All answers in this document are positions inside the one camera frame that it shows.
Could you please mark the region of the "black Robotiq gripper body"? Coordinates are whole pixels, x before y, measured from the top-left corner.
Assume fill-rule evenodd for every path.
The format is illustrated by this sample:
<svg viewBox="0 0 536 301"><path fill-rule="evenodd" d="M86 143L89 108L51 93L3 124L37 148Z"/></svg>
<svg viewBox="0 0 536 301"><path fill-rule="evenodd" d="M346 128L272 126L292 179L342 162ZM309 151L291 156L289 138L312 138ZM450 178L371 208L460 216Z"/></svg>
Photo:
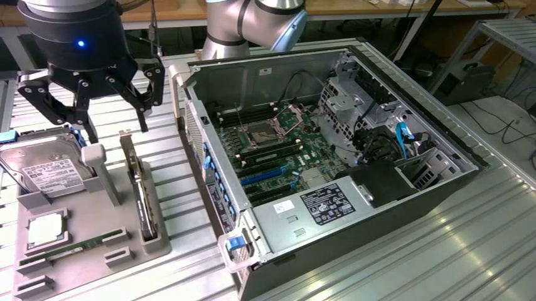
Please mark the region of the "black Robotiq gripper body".
<svg viewBox="0 0 536 301"><path fill-rule="evenodd" d="M19 6L29 29L53 68L51 81L73 92L89 82L90 97L116 94L106 77L132 83L138 64L129 52L118 6L53 13Z"/></svg>

